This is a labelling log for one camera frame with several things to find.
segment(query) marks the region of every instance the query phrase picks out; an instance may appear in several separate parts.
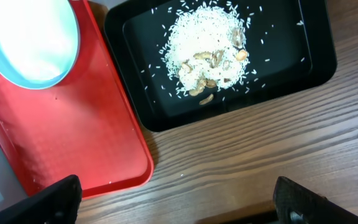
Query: light blue bowl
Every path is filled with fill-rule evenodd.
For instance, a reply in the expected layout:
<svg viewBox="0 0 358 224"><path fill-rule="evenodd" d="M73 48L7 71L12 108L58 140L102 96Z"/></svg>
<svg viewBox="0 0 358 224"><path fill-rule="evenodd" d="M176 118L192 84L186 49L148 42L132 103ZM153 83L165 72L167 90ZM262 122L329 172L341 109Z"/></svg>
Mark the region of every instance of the light blue bowl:
<svg viewBox="0 0 358 224"><path fill-rule="evenodd" d="M9 5L10 3L8 1L16 3L17 7L13 9L12 5ZM0 74L13 84L31 90L41 90L56 85L65 78L65 76L74 66L80 48L78 23L70 3L68 2L68 0L47 0L50 1L49 3L47 3L48 6L50 6L48 7L48 10L52 11L53 13L56 12L56 14L52 17L52 19L56 19L54 20L54 22L50 22L50 14L46 14L46 12L44 12L48 11L45 9L45 6L37 8L34 7L34 4L38 4L35 2L43 1L8 1L0 0L0 5L2 3L4 4L4 6L7 5L7 9L5 9L4 7L1 9L0 7L0 27L1 24L6 23L6 25L3 25L4 27L6 27L6 29L4 28L5 30L3 30L3 32L0 31ZM54 5L58 6L58 9L52 9ZM59 33L59 35L57 35L57 38L54 40L54 42L46 38L46 41L44 42L44 40L42 40L42 37L46 37L47 35L40 35L44 31L40 30L41 26L29 26L32 21L36 20L34 19L34 17L31 18L29 16L29 23L27 24L21 23L16 24L16 26L12 26L11 21L13 21L13 19L9 18L9 16L4 16L4 12L10 12L6 10L11 10L15 14L17 14L19 19L25 18L25 16L23 15L26 15L26 13L33 15L34 13L37 13L37 15L40 16L37 19L40 21L41 24L43 24L42 28L45 27L47 30L52 30L52 32L56 31L57 33ZM17 42L15 41L17 39L20 39L21 34L24 33L26 33L26 35L23 35L23 39L26 40L26 43L33 42L33 44L29 44L28 46L26 44L24 48L21 48L23 50L17 50L18 46L21 45L16 44ZM39 76L39 74L41 73L44 73L44 75L46 76L43 76L43 78L34 76L34 74L37 74Z"/></svg>

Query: wooden table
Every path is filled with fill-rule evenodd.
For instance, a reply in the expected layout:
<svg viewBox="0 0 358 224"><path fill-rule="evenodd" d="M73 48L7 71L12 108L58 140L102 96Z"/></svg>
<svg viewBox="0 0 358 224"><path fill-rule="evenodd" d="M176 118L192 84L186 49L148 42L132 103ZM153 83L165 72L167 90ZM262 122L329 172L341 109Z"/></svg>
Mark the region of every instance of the wooden table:
<svg viewBox="0 0 358 224"><path fill-rule="evenodd" d="M218 223L273 210L284 175L358 215L358 0L328 0L323 86L162 133L145 186L84 201L78 223Z"/></svg>

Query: rice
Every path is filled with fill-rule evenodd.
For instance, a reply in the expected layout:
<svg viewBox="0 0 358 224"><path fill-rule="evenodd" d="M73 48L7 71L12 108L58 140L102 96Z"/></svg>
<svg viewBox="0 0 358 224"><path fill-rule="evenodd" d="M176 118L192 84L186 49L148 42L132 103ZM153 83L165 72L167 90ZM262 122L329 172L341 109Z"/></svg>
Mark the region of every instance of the rice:
<svg viewBox="0 0 358 224"><path fill-rule="evenodd" d="M165 53L168 76L178 77L178 71L183 71L180 70L181 64L188 61L193 71L179 76L185 90L196 88L200 74L207 79L216 80L217 86L225 89L237 83L249 63L248 58L238 62L233 56L238 50L232 44L232 30L240 27L244 31L240 26L241 21L236 18L237 15L239 14L226 13L223 8L217 6L200 6L192 13L181 14L168 38L170 44ZM243 46L245 44L246 38L243 38ZM207 61L193 57L200 52L215 52L222 49L224 49L222 61L231 62L228 70L223 70L222 67L211 70Z"/></svg>

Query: wood grain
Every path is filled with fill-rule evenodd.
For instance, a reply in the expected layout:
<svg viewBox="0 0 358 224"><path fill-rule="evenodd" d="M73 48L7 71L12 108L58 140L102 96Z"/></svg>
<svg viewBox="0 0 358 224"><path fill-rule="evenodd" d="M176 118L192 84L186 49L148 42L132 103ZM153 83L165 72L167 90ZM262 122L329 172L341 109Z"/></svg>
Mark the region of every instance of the wood grain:
<svg viewBox="0 0 358 224"><path fill-rule="evenodd" d="M358 215L358 0L328 0L323 86L162 133L145 186L84 201L78 223L219 223L273 209L284 175Z"/></svg>

